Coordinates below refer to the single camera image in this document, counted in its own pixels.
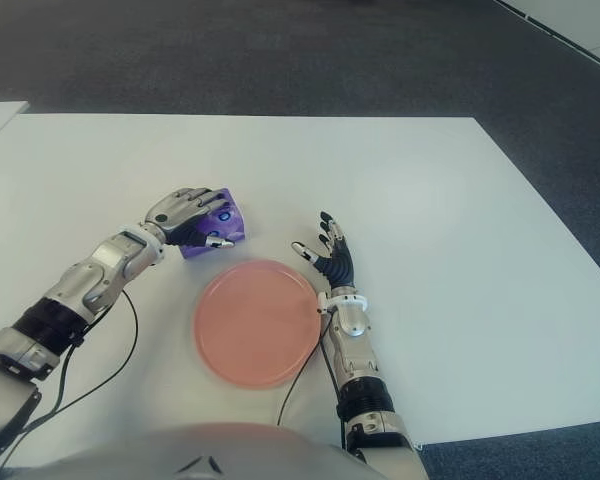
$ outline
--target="purple block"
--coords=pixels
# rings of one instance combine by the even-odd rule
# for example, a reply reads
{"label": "purple block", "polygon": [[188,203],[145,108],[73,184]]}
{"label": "purple block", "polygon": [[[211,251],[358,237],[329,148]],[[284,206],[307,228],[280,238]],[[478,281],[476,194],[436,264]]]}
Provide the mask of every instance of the purple block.
{"label": "purple block", "polygon": [[[244,235],[244,220],[238,209],[229,189],[223,188],[220,190],[224,197],[229,202],[229,205],[208,214],[198,224],[198,231],[206,235],[215,235],[217,237],[226,238],[232,242],[237,242],[245,238]],[[209,250],[215,250],[211,247],[180,247],[180,252],[184,258],[195,257]]]}

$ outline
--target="robotic arm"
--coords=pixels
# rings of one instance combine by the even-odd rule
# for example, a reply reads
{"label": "robotic arm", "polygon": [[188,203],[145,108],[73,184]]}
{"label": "robotic arm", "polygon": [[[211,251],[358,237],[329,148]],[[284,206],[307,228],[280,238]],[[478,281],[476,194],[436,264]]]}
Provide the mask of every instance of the robotic arm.
{"label": "robotic arm", "polygon": [[32,379],[44,380],[71,345],[82,344],[96,315],[110,308],[124,286],[163,258],[163,245],[214,248],[233,243],[196,226],[227,205],[219,191],[183,188],[158,202],[144,223],[126,226],[69,268],[13,326],[0,330],[0,455],[42,398]]}
{"label": "robotic arm", "polygon": [[319,239],[329,256],[323,257],[300,242],[296,253],[322,273],[331,295],[321,292],[322,314],[331,314],[329,337],[335,347],[334,367],[338,383],[337,412],[346,424],[347,451],[389,478],[427,479],[420,458],[412,449],[407,430],[382,378],[371,346],[371,324],[365,313],[367,299],[354,285],[353,261],[342,230],[322,212]]}

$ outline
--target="white wall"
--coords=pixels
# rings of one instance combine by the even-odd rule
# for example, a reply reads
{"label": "white wall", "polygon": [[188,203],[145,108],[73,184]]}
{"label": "white wall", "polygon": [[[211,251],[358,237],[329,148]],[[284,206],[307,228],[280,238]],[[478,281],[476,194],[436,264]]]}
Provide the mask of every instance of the white wall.
{"label": "white wall", "polygon": [[600,57],[600,0],[505,0]]}

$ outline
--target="dark floor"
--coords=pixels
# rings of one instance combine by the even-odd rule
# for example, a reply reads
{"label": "dark floor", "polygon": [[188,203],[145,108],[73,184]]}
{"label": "dark floor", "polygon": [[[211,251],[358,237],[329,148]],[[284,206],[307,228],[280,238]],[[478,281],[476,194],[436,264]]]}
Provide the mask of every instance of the dark floor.
{"label": "dark floor", "polygon": [[[32,112],[473,116],[600,265],[600,67],[491,0],[0,0]],[[432,480],[600,479],[600,424],[429,446]]]}

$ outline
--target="wire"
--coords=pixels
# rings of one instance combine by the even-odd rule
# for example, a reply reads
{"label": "wire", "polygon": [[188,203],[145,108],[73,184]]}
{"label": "wire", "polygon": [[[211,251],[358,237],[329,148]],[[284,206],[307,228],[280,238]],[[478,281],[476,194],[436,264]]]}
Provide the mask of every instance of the wire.
{"label": "wire", "polygon": [[[32,421],[31,423],[29,423],[29,425],[27,425],[26,427],[24,427],[21,430],[20,433],[22,433],[23,435],[18,439],[18,441],[13,446],[13,448],[11,448],[11,451],[9,452],[9,454],[6,456],[6,458],[4,459],[4,461],[2,462],[2,464],[0,465],[0,475],[2,474],[2,472],[4,470],[4,467],[6,466],[7,462],[9,461],[9,459],[11,458],[11,456],[13,455],[13,453],[16,451],[16,449],[18,448],[18,446],[22,443],[22,441],[25,438],[27,438],[27,436],[31,432],[33,432],[35,429],[41,427],[42,425],[44,425],[45,423],[47,423],[49,420],[51,420],[52,418],[54,418],[56,415],[59,415],[60,413],[62,413],[63,411],[65,411],[67,408],[71,407],[72,405],[75,405],[80,400],[82,400],[85,397],[91,395],[96,390],[99,390],[100,388],[104,387],[107,383],[109,383],[111,380],[113,380],[122,371],[122,369],[124,367],[127,366],[127,364],[129,363],[129,360],[131,359],[131,356],[133,355],[133,352],[136,349],[136,345],[138,343],[139,324],[138,324],[138,312],[136,311],[136,307],[133,305],[133,302],[131,301],[131,297],[129,297],[129,295],[127,294],[127,292],[125,292],[124,290],[122,290],[122,294],[126,297],[127,302],[129,302],[129,306],[131,307],[131,311],[133,312],[133,321],[134,321],[134,324],[135,324],[135,332],[134,332],[134,336],[133,336],[133,344],[131,345],[131,349],[129,350],[129,353],[127,354],[127,357],[124,359],[124,362],[122,362],[122,365],[120,365],[120,367],[118,367],[118,369],[115,372],[113,372],[111,375],[109,375],[109,377],[107,377],[103,382],[99,383],[94,388],[92,388],[91,390],[89,390],[87,393],[85,393],[83,395],[80,395],[75,400],[71,401],[70,403],[68,403],[64,407],[60,408],[60,404],[62,403],[62,398],[64,396],[64,389],[65,389],[65,384],[66,384],[66,379],[67,379],[67,369],[69,367],[69,361],[71,359],[71,356],[73,355],[73,352],[76,349],[75,345],[72,345],[69,348],[69,350],[67,351],[67,355],[64,358],[64,363],[62,364],[62,371],[60,373],[60,383],[59,383],[59,386],[58,386],[58,396],[56,398],[56,402],[55,402],[53,408],[49,411],[49,413],[47,413],[47,414],[45,414],[45,415],[37,418],[36,420]],[[112,307],[113,307],[113,305],[109,306],[96,319],[95,322],[93,322],[91,325],[89,325],[84,330],[83,333],[86,334],[89,331],[93,330],[93,328],[95,328],[95,326],[98,325],[98,323],[100,323],[104,319],[104,317],[107,316],[107,314],[109,313],[109,311],[111,310]]]}
{"label": "wire", "polygon": [[[86,335],[91,330],[93,330],[93,328],[96,325],[98,325],[98,323],[100,323],[104,319],[104,317],[107,316],[107,314],[111,311],[112,308],[113,308],[113,305],[110,305],[109,307],[107,307],[107,309],[105,309],[104,312],[102,312],[102,314],[98,318],[96,318],[95,322],[93,322],[91,325],[87,326],[87,328],[85,328],[82,332],[83,336]],[[69,347],[69,350],[67,351],[67,355],[64,357],[64,361],[62,363],[62,371],[60,372],[60,381],[58,382],[58,395],[56,397],[56,403],[53,405],[53,407],[51,408],[51,410],[49,410],[48,413],[46,413],[45,415],[42,415],[39,418],[36,418],[29,425],[24,427],[22,429],[23,433],[28,433],[32,430],[35,430],[36,428],[43,425],[48,420],[51,420],[53,418],[53,416],[55,415],[55,413],[60,408],[60,405],[62,404],[62,399],[64,397],[65,385],[67,382],[67,369],[69,368],[69,361],[71,360],[71,356],[73,355],[73,352],[75,352],[76,348],[77,347],[75,345],[71,345],[71,347]]]}
{"label": "wire", "polygon": [[324,338],[324,336],[326,335],[326,333],[329,331],[329,327],[331,326],[331,320],[332,320],[332,317],[329,317],[329,321],[327,322],[327,326],[324,328],[324,330],[320,334],[320,337],[318,338],[318,341],[316,342],[315,346],[311,350],[311,353],[309,354],[309,356],[307,357],[307,359],[302,364],[302,367],[300,367],[300,370],[298,371],[298,373],[296,373],[296,376],[293,379],[293,382],[291,383],[291,386],[289,387],[289,390],[287,391],[287,395],[284,397],[284,401],[282,402],[282,406],[280,407],[280,412],[278,413],[278,421],[276,422],[276,425],[278,427],[282,424],[282,414],[284,413],[284,409],[287,406],[287,402],[289,401],[289,397],[291,396],[291,392],[293,392],[293,388],[296,386],[296,383],[298,383],[298,379],[300,378],[300,375],[302,375],[302,372],[304,371],[305,367],[309,363],[309,360],[311,359],[311,357],[313,356],[313,354],[315,353],[315,351],[318,349],[318,346],[320,345],[320,342],[322,342],[322,339]]}
{"label": "wire", "polygon": [[[324,364],[327,366],[327,370],[329,371],[329,377],[331,377],[331,384],[333,385],[333,389],[336,392],[336,398],[338,402],[340,401],[340,389],[338,388],[338,382],[336,381],[336,376],[333,373],[333,368],[331,367],[331,362],[329,361],[329,357],[327,355],[327,350],[324,348],[324,341],[320,340],[320,350],[322,350],[322,358],[324,358]],[[340,447],[343,450],[347,448],[347,440],[345,435],[345,427],[344,420],[340,419]]]}

